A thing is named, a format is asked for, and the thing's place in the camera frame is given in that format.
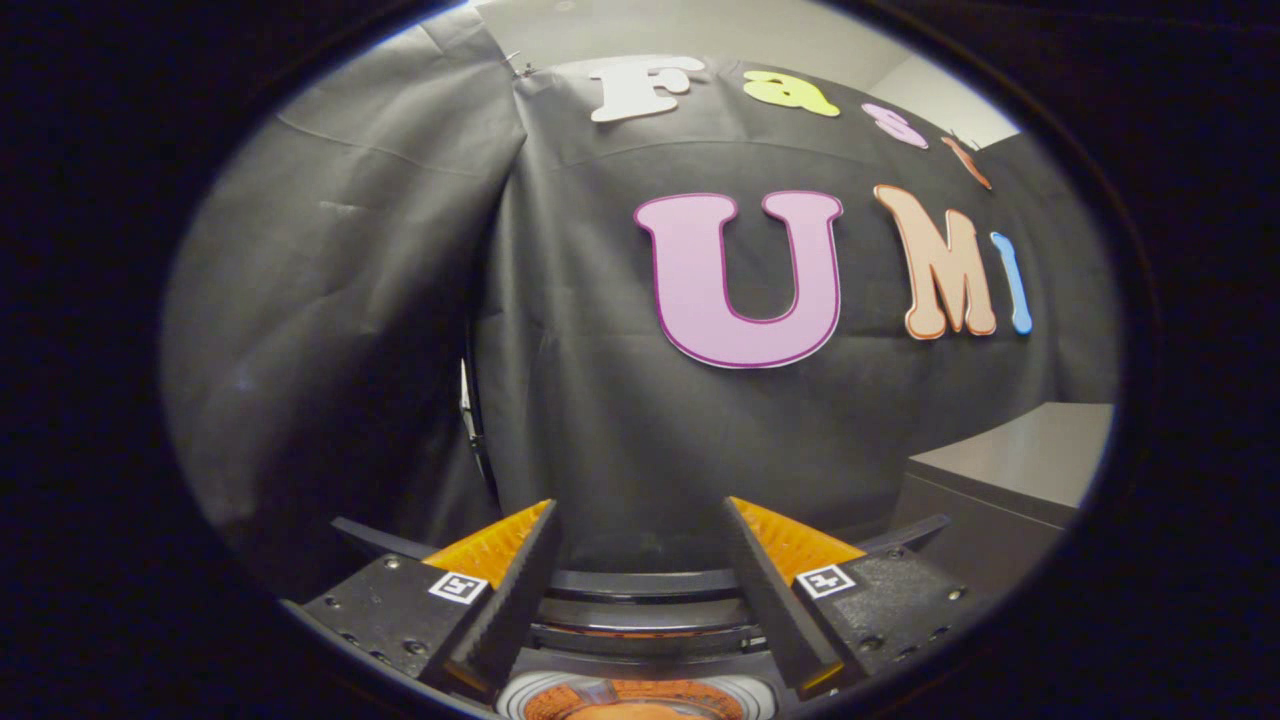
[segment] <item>yellow letter a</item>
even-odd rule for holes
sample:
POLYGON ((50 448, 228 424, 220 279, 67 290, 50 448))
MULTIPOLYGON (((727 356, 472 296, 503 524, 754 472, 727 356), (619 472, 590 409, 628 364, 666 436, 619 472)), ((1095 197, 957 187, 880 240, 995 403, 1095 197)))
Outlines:
POLYGON ((744 77, 750 82, 744 85, 742 90, 763 102, 782 105, 783 108, 804 108, 810 113, 828 118, 835 118, 840 114, 840 108, 827 102, 822 91, 812 82, 764 70, 749 70, 744 77))

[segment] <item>cutout letter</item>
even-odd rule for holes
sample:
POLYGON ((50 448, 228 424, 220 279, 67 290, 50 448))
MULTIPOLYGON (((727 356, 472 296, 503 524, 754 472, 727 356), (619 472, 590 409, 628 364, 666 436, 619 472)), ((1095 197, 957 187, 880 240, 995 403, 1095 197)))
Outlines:
POLYGON ((763 102, 782 105, 783 108, 804 108, 810 113, 828 118, 835 118, 840 114, 840 108, 827 102, 822 91, 812 82, 764 70, 749 70, 744 77, 750 82, 744 85, 742 90, 763 102))
POLYGON ((877 184, 874 192, 876 200, 893 214, 906 252, 911 275, 906 332, 916 340, 933 340, 946 332, 947 319, 955 332, 963 325, 973 334, 996 332, 996 314, 991 310, 991 292, 973 222, 947 210, 947 240, 943 241, 914 195, 891 184, 877 184), (942 291, 945 315, 938 307, 934 286, 942 291))
POLYGON ((636 209, 653 236, 653 284, 662 331, 682 352, 718 368, 776 368, 822 347, 840 318, 840 275, 831 223, 840 201, 820 192, 773 192, 764 211, 791 243, 795 300, 769 320, 744 318, 728 301, 724 224, 737 204, 723 195, 673 195, 636 209))
POLYGON ((689 92, 689 76, 707 65, 694 58, 658 58, 607 65, 591 70, 591 79, 604 83, 604 105, 591 113, 598 123, 654 115, 676 109, 675 97, 659 97, 655 87, 667 92, 689 92), (650 76, 652 70, 658 74, 650 76))
POLYGON ((893 110, 881 108, 879 105, 872 105, 870 102, 864 102, 863 111, 876 118, 876 124, 895 140, 901 140, 902 142, 914 145, 920 150, 929 149, 929 142, 924 140, 924 136, 911 129, 906 118, 899 115, 893 110))
POLYGON ((991 233, 991 242, 1000 250, 1000 259, 1005 263, 1005 277, 1009 278, 1009 292, 1014 296, 1014 329, 1018 334, 1030 334, 1032 310, 1027 306, 1027 291, 1023 290, 1023 274, 1018 272, 1014 243, 998 232, 991 233))
POLYGON ((946 142, 947 145, 951 146, 951 150, 956 151, 956 158, 960 158, 960 161, 964 163, 965 169, 969 170, 969 174, 973 176, 974 179, 982 183, 982 187, 991 190, 991 181, 988 181, 986 177, 983 177, 982 173, 978 172, 978 165, 973 164, 973 158, 970 158, 969 154, 965 152, 964 147, 960 147, 959 142, 951 140, 950 137, 943 137, 942 142, 946 142))

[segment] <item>pink letter u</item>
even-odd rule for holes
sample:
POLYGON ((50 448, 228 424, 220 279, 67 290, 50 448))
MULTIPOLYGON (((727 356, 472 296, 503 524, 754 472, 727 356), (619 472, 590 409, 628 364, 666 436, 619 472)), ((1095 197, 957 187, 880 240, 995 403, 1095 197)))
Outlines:
POLYGON ((764 211, 791 243, 795 300, 767 320, 739 315, 728 301, 724 224, 737 204, 723 195, 673 195, 636 209, 653 236, 653 284, 662 331, 682 352, 719 368, 777 368, 813 355, 840 318, 840 274, 831 223, 844 213, 829 195, 773 192, 764 211))

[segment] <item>black fabric backdrop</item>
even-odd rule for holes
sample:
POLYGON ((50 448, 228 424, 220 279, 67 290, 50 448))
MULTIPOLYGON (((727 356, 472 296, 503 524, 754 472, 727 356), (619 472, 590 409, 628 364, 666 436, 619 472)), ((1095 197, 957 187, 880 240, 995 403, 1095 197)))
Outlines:
POLYGON ((751 99, 704 59, 662 115, 599 126, 600 61, 513 79, 472 10, 378 46, 270 119, 227 168, 175 265, 164 389, 188 479, 268 585, 308 597, 349 568, 346 515, 445 543, 544 497, 564 562, 718 566, 709 512, 737 495, 850 541, 886 529, 905 459, 1046 401, 1108 402, 1119 322, 1103 240, 1018 136, 974 158, 876 127, 861 92, 809 78, 824 118, 751 99), (901 242, 877 183, 978 229, 998 329, 908 336, 901 242), (796 364, 728 370, 662 333, 643 202, 733 197, 730 296, 783 311, 792 275, 764 195, 841 200, 841 318, 796 364), (1036 328, 1018 336, 989 232, 1018 250, 1036 328), (457 361, 467 313, 498 497, 466 447, 457 361), (306 562, 298 550, 306 548, 306 562))

